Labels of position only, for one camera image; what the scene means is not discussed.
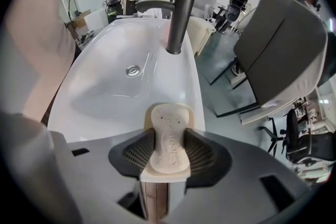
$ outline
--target soap bar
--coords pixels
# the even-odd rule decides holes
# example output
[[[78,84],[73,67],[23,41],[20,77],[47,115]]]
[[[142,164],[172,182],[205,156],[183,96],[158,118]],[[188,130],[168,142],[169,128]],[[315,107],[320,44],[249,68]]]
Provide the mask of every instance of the soap bar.
[[[161,104],[152,110],[151,119],[155,129],[155,150],[150,158],[152,168],[162,174],[188,169],[190,163],[183,147],[188,109],[179,104]]]

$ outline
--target black faucet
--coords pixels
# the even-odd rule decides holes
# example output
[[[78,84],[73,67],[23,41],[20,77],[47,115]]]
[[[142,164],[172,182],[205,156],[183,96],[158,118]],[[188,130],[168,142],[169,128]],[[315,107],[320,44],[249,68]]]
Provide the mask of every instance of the black faucet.
[[[136,3],[136,9],[142,13],[150,8],[165,8],[173,12],[166,50],[170,54],[179,54],[194,1],[175,0],[173,3],[160,0],[140,1]]]

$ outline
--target white sink basin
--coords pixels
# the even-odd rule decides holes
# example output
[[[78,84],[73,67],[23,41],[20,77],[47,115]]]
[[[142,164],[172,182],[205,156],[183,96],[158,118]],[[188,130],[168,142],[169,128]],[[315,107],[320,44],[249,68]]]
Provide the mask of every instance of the white sink basin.
[[[121,19],[107,26],[82,52],[56,96],[48,128],[67,142],[93,140],[144,128],[156,103],[189,106],[204,130],[200,85],[191,44],[171,55],[160,39],[165,19]],[[127,75],[138,66],[139,74]]]

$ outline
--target sink drain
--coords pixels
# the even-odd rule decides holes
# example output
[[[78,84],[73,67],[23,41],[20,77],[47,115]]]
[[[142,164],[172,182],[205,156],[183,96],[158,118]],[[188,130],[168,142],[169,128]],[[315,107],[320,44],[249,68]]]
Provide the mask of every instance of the sink drain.
[[[129,66],[126,69],[126,75],[129,76],[129,77],[134,77],[139,73],[140,73],[140,67],[139,66]]]

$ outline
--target ceiling light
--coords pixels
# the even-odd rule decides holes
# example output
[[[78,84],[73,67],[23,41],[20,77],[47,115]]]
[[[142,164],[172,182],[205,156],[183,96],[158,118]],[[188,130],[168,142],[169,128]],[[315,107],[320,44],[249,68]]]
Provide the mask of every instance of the ceiling light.
[[[333,23],[332,19],[329,19],[329,30],[330,30],[330,32],[334,31],[334,23]]]

